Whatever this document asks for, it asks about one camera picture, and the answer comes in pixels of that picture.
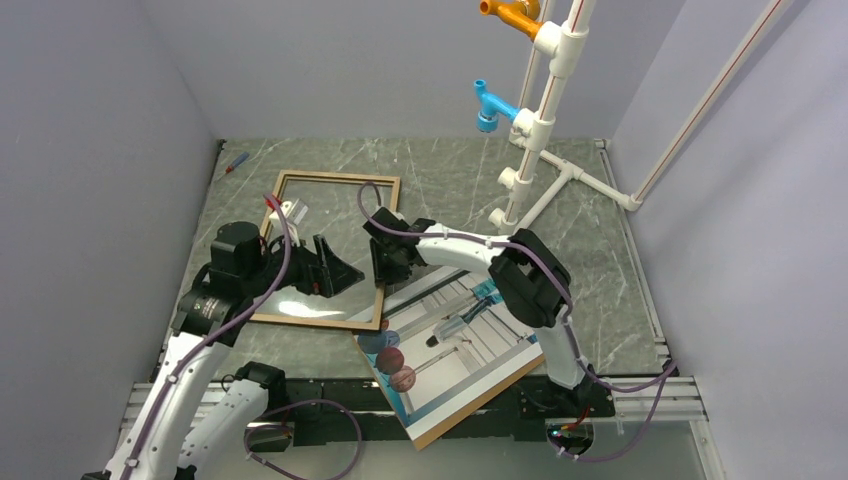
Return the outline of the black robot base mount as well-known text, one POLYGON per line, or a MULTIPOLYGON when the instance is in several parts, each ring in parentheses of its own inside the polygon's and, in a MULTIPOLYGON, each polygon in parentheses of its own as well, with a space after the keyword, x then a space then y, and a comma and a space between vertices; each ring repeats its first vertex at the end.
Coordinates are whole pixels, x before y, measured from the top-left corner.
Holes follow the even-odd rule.
POLYGON ((331 410, 329 404, 337 402, 353 412, 368 441, 408 438, 422 450, 440 438, 550 438, 582 455, 597 424, 612 422, 622 432, 645 420, 707 418, 695 382, 688 378, 671 377, 637 392, 631 389, 635 377, 614 379, 618 388, 612 392, 593 384, 588 403, 577 408, 547 377, 532 374, 532 368, 512 360, 467 373, 457 352, 450 352, 417 369, 405 367, 392 376, 378 373, 372 381, 291 379, 286 386, 293 413, 269 419, 286 420, 296 446, 353 441, 355 432, 331 410))

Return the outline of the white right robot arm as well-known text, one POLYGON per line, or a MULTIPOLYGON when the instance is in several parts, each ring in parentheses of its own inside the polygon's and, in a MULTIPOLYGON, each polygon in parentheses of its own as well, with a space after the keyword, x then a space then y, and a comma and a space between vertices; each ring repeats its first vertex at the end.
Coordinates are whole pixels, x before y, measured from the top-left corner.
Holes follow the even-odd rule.
POLYGON ((363 228, 370 236, 375 276, 385 284, 408 279, 415 266, 486 275, 509 313, 533 330, 555 411, 575 417, 613 414, 611 393, 595 379, 573 331, 571 276, 535 233, 482 235, 424 218, 409 224, 386 207, 367 216, 363 228))

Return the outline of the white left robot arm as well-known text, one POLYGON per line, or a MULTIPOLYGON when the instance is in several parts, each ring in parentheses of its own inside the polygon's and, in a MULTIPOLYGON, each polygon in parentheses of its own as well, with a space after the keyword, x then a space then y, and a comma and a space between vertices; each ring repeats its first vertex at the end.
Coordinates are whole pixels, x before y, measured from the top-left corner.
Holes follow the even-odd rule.
POLYGON ((289 402, 283 370, 251 361, 201 420, 195 416, 213 376, 261 301, 294 287, 331 298, 364 279, 321 235, 315 248, 280 236, 265 241, 257 225, 219 228, 205 264, 179 301, 173 334, 138 418, 107 465, 90 479, 202 479, 226 444, 258 419, 279 417, 289 402))

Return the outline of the clear acrylic sheet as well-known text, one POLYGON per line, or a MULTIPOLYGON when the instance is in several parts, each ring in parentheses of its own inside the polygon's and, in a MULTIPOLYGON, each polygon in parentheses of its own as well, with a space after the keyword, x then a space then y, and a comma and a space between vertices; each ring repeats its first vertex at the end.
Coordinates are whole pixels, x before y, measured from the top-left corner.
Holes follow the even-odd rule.
POLYGON ((375 286, 370 254, 361 234, 329 241, 312 227, 308 207, 299 199, 281 204, 295 248, 290 275, 303 281, 272 294, 252 320, 257 323, 376 331, 384 291, 375 286))

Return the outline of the photo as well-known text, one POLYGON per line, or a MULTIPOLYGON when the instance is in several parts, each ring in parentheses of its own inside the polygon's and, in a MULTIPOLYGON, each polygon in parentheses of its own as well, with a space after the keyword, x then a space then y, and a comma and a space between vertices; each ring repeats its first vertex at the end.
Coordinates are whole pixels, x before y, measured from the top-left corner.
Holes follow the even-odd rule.
POLYGON ((416 450, 543 361, 485 275, 442 267, 391 295, 355 343, 416 450))

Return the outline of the light wooden picture frame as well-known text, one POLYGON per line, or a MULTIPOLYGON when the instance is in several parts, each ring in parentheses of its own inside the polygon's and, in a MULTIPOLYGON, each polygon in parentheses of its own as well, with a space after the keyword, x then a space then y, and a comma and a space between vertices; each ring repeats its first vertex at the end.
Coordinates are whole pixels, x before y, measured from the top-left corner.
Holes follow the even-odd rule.
POLYGON ((340 274, 330 284, 333 296, 306 295, 293 287, 272 294, 253 314, 257 323, 308 326, 351 331, 380 329, 385 288, 376 284, 369 248, 369 234, 357 204, 357 192, 366 183, 366 208, 395 210, 399 204, 398 176, 283 170, 273 194, 286 203, 285 215, 302 249, 322 256, 326 269, 318 273, 340 274))

